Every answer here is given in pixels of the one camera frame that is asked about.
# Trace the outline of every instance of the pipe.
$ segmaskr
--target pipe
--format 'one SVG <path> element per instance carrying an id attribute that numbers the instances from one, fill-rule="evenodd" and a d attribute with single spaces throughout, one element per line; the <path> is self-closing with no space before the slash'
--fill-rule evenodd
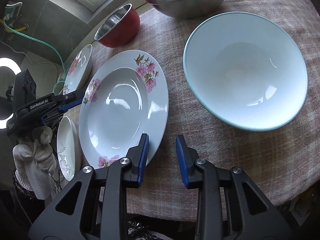
<path id="1" fill-rule="evenodd" d="M 13 30 L 15 30 L 16 32 L 21 32 L 21 31 L 25 30 L 26 28 L 27 28 L 27 27 L 23 26 L 23 27 L 20 27 L 20 28 L 17 28 L 17 29 L 13 29 Z M 9 29 L 7 29 L 7 28 L 4 28 L 4 29 L 5 29 L 5 31 L 8 32 L 8 33 L 12 33 L 12 31 L 10 31 Z"/>
<path id="2" fill-rule="evenodd" d="M 18 18 L 19 16 L 19 13 L 20 13 L 20 10 L 21 10 L 21 7 L 22 7 L 22 2 L 17 2 L 17 3 L 14 3 L 14 4 L 7 4 L 5 6 L 5 8 L 9 9 L 9 8 L 14 8 L 14 7 L 19 7 L 18 8 L 18 11 L 17 11 L 17 14 L 16 14 L 16 19 Z"/>

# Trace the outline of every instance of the yellow hose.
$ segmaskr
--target yellow hose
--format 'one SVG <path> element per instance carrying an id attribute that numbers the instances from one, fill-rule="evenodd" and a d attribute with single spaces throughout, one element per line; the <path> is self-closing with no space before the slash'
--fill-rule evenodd
<path id="1" fill-rule="evenodd" d="M 25 30 L 26 28 L 27 28 L 27 27 L 23 26 L 23 27 L 21 27 L 21 28 L 17 28 L 17 29 L 14 29 L 14 30 L 15 30 L 16 32 L 21 32 L 21 31 Z M 4 26 L 4 29 L 5 29 L 5 31 L 8 32 L 8 33 L 12 33 L 12 31 L 9 30 L 9 29 L 7 29 L 5 26 Z"/>

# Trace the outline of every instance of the red bowl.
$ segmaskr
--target red bowl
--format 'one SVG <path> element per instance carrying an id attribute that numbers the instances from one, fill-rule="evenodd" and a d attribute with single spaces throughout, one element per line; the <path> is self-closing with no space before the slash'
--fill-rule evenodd
<path id="1" fill-rule="evenodd" d="M 98 29 L 94 40 L 108 48 L 129 42 L 140 28 L 139 14 L 128 3 L 116 10 Z"/>

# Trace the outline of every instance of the table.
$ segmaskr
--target table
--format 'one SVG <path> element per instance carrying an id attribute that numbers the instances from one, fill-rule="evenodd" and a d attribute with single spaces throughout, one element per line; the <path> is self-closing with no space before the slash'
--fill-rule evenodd
<path id="1" fill-rule="evenodd" d="M 128 49 L 140 49 L 159 62 L 168 83 L 166 131 L 158 152 L 146 168 L 141 188 L 127 192 L 128 212 L 169 220 L 196 219 L 197 190 L 184 188 L 175 153 L 175 137 L 179 134 L 185 136 L 188 146 L 195 148 L 200 157 L 217 167 L 240 166 L 274 205 L 294 198 L 320 178 L 319 15 L 310 0 L 225 0 L 214 14 L 228 11 L 264 16 L 294 39 L 308 68 L 305 105 L 292 122 L 275 131 L 248 132 L 223 123 L 197 101 L 182 66 L 187 38 L 211 15 L 178 20 L 154 9 L 147 11 L 140 16 L 140 30 L 130 43 L 117 49 L 98 44 L 93 50 L 91 77 L 112 56 Z M 79 111 L 80 106 L 67 113 L 76 127 Z"/>

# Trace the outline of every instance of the white glove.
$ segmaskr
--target white glove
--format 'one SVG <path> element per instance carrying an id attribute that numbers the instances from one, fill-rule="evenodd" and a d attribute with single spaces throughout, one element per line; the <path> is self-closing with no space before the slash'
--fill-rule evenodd
<path id="1" fill-rule="evenodd" d="M 20 139 L 13 148 L 16 164 L 16 178 L 26 190 L 33 190 L 36 198 L 46 199 L 51 193 L 50 173 L 57 163 L 49 144 L 52 130 L 49 127 L 38 127 L 32 131 L 34 142 L 28 138 Z"/>

